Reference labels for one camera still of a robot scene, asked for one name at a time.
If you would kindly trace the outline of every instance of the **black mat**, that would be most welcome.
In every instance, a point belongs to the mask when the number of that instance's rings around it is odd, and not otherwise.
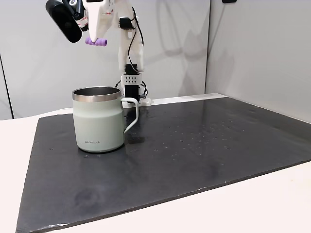
[[[142,107],[125,146],[101,155],[77,148],[72,115],[46,117],[17,232],[83,224],[310,159],[310,124],[230,98]]]

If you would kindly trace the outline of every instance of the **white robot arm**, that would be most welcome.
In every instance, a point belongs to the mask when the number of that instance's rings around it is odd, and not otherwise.
[[[121,85],[126,97],[139,99],[145,98],[148,91],[142,81],[141,73],[143,64],[143,36],[139,27],[138,17],[129,0],[62,0],[63,5],[69,10],[71,17],[82,31],[89,30],[86,44],[94,46],[106,46],[107,40],[103,37],[111,28],[121,29],[121,44],[119,48],[119,70],[123,73]],[[81,30],[73,25],[72,18],[64,6],[60,6],[55,0],[48,0],[46,8],[64,35],[71,42],[77,42],[82,37]],[[60,11],[57,18],[53,11]],[[133,64],[131,52],[135,54],[137,64]]]
[[[94,44],[99,38],[103,38],[112,25],[121,28],[119,69],[125,72],[127,59],[130,59],[128,54],[130,48],[137,56],[137,69],[135,70],[143,72],[143,38],[135,10],[129,0],[83,0],[83,5],[88,12],[91,42]]]

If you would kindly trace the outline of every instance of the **purple handle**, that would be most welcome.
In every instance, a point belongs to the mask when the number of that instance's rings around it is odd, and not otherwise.
[[[106,46],[107,45],[107,39],[104,38],[98,38],[96,42],[92,42],[91,38],[88,36],[86,38],[86,44],[87,45],[95,45],[95,46]]]

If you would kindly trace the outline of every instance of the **cable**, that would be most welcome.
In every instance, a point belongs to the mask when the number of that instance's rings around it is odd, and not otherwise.
[[[115,86],[115,87],[118,87],[119,83],[121,83],[121,80],[120,80],[120,81],[116,84],[116,86]]]
[[[147,85],[146,85],[146,83],[144,82],[144,81],[142,81],[142,83],[143,83],[143,85],[144,85],[144,87],[145,87],[145,91],[144,91],[144,95],[148,95],[148,89],[147,89]]]
[[[5,74],[4,74],[4,68],[3,68],[1,54],[0,54],[0,63],[1,63],[1,68],[2,68],[2,72],[3,72],[3,78],[4,78],[4,85],[5,85],[5,89],[6,89],[6,94],[8,95],[10,111],[11,111],[12,119],[14,119],[14,113],[13,113],[13,108],[12,108],[12,104],[11,104],[11,98],[10,98],[10,95],[9,95],[8,84],[6,82],[6,78],[5,78]]]
[[[142,45],[144,46],[144,45],[145,45],[144,37],[142,36],[142,32],[141,32],[141,29],[140,29],[140,26],[139,26],[139,23],[138,23],[138,20],[137,20],[137,17],[136,17],[136,12],[135,12],[134,7],[132,7],[132,9],[133,9],[133,12],[134,12],[134,18],[133,18],[131,21],[133,21],[133,20],[135,19],[135,22],[136,22],[136,24],[137,24],[138,30],[139,30],[140,35],[141,35]]]
[[[139,23],[138,23],[138,20],[137,20],[137,16],[136,16],[136,12],[135,12],[134,7],[132,7],[132,9],[133,9],[133,13],[134,13],[134,18],[131,19],[131,21],[135,20],[135,22],[136,22],[136,27],[135,27],[135,33],[134,33],[134,35],[133,35],[131,44],[130,44],[130,46],[129,46],[129,48],[128,48],[128,58],[129,58],[129,60],[130,60],[130,63],[131,63],[131,66],[132,66],[133,70],[136,71],[137,73],[139,73],[139,71],[136,70],[136,69],[134,68],[134,64],[132,63],[132,59],[131,59],[131,56],[130,56],[130,50],[131,50],[132,44],[133,44],[134,39],[135,39],[136,34],[137,34],[137,28],[138,28],[138,30],[139,30],[139,33],[140,33],[140,36],[141,36],[141,41],[142,41],[142,45],[143,45],[143,46],[145,45],[145,42],[144,42],[144,37],[143,37],[143,35],[142,35],[141,29],[140,29],[140,26],[139,26]]]

